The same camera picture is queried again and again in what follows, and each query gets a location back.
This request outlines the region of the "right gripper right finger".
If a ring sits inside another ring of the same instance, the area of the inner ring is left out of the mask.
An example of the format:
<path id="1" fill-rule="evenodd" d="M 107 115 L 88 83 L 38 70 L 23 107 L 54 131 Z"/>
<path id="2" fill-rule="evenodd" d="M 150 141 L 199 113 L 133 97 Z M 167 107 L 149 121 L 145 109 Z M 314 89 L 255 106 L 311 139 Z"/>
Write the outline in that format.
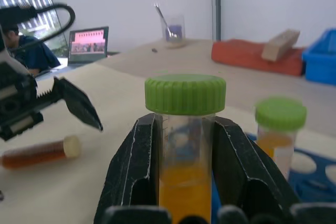
<path id="1" fill-rule="evenodd" d="M 222 205 L 235 205 L 247 216 L 289 216 L 299 202 L 273 160 L 233 121 L 216 117 L 212 152 Z"/>

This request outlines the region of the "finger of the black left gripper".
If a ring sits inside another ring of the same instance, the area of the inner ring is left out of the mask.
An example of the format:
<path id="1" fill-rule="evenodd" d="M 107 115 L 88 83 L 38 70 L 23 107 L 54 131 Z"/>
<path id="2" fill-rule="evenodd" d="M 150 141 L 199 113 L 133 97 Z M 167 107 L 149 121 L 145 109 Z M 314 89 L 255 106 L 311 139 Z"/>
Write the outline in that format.
<path id="1" fill-rule="evenodd" d="M 82 123 L 103 131 L 103 125 L 88 96 L 66 78 L 54 77 L 52 89 L 37 96 L 40 108 L 46 108 L 60 100 L 64 100 L 69 112 Z"/>

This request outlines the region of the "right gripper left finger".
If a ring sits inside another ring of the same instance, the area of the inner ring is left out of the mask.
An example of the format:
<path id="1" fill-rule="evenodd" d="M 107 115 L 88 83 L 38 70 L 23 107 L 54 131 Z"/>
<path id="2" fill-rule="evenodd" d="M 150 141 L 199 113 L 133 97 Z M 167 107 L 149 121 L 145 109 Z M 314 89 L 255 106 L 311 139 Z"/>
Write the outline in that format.
<path id="1" fill-rule="evenodd" d="M 158 140 L 154 114 L 138 118 L 110 162 L 93 224 L 111 206 L 158 204 Z"/>

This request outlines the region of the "green-capped yellow liquid tube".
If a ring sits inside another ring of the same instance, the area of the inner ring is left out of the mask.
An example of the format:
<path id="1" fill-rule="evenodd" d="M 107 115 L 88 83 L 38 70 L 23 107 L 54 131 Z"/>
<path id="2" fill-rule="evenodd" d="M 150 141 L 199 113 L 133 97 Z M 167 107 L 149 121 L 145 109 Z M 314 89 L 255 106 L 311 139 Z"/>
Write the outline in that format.
<path id="1" fill-rule="evenodd" d="M 274 161 L 285 179 L 289 177 L 298 131 L 307 118 L 302 102 L 285 97 L 269 97 L 255 106 L 258 124 L 257 145 Z"/>
<path id="2" fill-rule="evenodd" d="M 212 148 L 226 82 L 205 74 L 166 74 L 145 81 L 145 106 L 159 128 L 159 205 L 172 224 L 212 217 Z"/>

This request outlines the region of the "blue test tube rack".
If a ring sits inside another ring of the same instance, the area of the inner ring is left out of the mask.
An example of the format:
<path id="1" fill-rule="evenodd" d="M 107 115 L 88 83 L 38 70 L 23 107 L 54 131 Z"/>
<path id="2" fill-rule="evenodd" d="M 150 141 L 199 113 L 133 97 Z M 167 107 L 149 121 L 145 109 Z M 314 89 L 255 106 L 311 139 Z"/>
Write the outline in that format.
<path id="1" fill-rule="evenodd" d="M 254 142 L 253 137 L 250 137 L 249 135 L 246 136 Z M 295 153 L 312 158 L 316 165 L 316 170 L 314 172 L 306 174 L 291 170 L 289 179 L 286 179 L 291 189 L 298 197 L 299 202 L 335 202 L 336 183 L 327 178 L 325 171 L 326 168 L 336 168 L 336 162 L 330 159 L 314 156 L 302 150 L 296 150 Z"/>

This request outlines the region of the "person in dark shirt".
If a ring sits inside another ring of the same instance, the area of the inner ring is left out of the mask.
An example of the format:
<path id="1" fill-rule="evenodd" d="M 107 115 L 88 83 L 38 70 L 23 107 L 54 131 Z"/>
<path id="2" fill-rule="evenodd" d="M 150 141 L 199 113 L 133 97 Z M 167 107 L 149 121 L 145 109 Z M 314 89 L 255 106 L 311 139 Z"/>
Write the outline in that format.
<path id="1" fill-rule="evenodd" d="M 21 51 L 13 51 L 38 41 L 33 36 L 20 35 L 17 25 L 5 26 L 2 28 L 2 32 L 9 54 L 22 63 L 32 75 L 37 76 L 41 72 L 61 65 L 55 54 L 44 43 Z"/>

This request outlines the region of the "open laptop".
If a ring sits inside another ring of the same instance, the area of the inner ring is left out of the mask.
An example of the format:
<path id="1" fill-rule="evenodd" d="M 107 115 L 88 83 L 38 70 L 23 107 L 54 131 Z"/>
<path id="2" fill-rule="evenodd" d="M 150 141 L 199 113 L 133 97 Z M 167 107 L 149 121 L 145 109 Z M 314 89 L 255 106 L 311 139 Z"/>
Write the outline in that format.
<path id="1" fill-rule="evenodd" d="M 68 65 L 85 65 L 107 57 L 109 27 L 72 30 L 69 33 Z"/>

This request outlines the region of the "cream-capped brown liquid tube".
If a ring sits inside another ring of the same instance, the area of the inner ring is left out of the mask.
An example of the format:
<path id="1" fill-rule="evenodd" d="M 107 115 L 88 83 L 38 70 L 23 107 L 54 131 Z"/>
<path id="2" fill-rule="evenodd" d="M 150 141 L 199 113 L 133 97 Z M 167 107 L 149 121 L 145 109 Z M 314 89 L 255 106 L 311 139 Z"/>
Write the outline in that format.
<path id="1" fill-rule="evenodd" d="M 77 158 L 81 154 L 81 142 L 77 136 L 7 150 L 0 155 L 0 166 L 5 169 L 20 169 L 36 164 L 65 158 Z"/>

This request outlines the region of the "round beige coaster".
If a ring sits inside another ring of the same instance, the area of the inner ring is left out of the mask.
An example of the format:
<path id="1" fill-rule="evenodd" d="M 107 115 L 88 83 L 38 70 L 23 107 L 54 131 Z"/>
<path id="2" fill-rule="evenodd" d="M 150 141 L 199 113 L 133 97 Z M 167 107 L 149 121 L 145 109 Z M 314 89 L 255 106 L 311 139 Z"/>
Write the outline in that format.
<path id="1" fill-rule="evenodd" d="M 176 48 L 184 47 L 186 44 L 187 44 L 186 40 L 182 40 L 182 41 L 167 41 L 165 43 L 165 47 L 167 49 L 176 49 Z"/>

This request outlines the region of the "orange-red folded cloth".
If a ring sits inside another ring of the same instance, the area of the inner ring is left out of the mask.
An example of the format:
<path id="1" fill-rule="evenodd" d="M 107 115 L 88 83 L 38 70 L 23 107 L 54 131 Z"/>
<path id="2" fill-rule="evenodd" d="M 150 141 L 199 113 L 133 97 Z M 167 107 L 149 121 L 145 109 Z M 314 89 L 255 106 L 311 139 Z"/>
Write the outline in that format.
<path id="1" fill-rule="evenodd" d="M 261 57 L 264 43 L 240 39 L 214 42 L 211 58 L 225 65 L 272 72 L 290 76 L 301 76 L 306 65 L 302 61 L 303 48 L 289 49 L 278 61 L 267 61 Z"/>

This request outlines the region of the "metal spoon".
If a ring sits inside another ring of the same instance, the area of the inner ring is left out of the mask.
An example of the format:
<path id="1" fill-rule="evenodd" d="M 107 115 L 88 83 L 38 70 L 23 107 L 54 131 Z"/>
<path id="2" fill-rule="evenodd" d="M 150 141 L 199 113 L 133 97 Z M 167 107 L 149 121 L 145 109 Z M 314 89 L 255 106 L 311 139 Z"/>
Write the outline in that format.
<path id="1" fill-rule="evenodd" d="M 178 38 L 177 34 L 171 32 L 171 30 L 170 30 L 170 28 L 169 28 L 169 26 L 168 26 L 168 24 L 167 24 L 167 22 L 166 22 L 166 20 L 165 20 L 165 18 L 163 16 L 162 12 L 161 12 L 161 9 L 160 9 L 159 5 L 157 3 L 155 3 L 154 7 L 155 7 L 158 15 L 160 16 L 161 21 L 165 25 L 165 31 L 168 32 L 169 38 L 170 39 L 172 39 L 172 38 L 176 38 L 177 39 Z"/>

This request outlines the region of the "clear glass beaker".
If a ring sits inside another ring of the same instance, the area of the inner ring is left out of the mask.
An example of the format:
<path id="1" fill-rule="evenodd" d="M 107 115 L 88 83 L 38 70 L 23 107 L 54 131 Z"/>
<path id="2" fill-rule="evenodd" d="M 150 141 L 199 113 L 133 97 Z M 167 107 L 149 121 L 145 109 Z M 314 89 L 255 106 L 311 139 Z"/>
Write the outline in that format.
<path id="1" fill-rule="evenodd" d="M 165 18 L 164 38 L 167 42 L 182 42 L 185 38 L 185 25 L 183 15 L 170 15 Z"/>

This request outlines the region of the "light wooden block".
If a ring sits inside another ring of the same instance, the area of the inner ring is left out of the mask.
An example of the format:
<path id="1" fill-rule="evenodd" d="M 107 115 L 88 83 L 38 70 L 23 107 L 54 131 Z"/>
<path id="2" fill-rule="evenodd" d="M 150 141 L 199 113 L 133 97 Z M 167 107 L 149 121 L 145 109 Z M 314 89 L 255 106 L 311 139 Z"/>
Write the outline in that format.
<path id="1" fill-rule="evenodd" d="M 300 36 L 299 30 L 287 29 L 270 39 L 264 45 L 261 57 L 268 61 L 278 61 L 289 49 L 291 49 Z"/>

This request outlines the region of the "blue plastic bin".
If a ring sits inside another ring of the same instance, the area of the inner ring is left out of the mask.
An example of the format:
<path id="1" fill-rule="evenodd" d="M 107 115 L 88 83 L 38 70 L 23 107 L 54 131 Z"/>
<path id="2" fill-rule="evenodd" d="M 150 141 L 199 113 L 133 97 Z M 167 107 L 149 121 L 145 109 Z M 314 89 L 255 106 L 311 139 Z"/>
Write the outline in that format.
<path id="1" fill-rule="evenodd" d="M 308 81 L 336 86 L 336 28 L 326 30 L 302 53 Z"/>

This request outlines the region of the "grey vertical post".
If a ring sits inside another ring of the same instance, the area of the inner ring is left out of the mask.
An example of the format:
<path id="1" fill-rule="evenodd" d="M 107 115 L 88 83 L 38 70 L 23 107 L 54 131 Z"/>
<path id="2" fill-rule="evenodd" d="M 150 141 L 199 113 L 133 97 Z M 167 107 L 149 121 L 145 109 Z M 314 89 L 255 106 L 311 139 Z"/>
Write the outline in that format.
<path id="1" fill-rule="evenodd" d="M 222 31 L 222 7 L 221 7 L 222 0 L 212 0 L 212 31 L 213 31 L 213 40 L 220 41 Z"/>

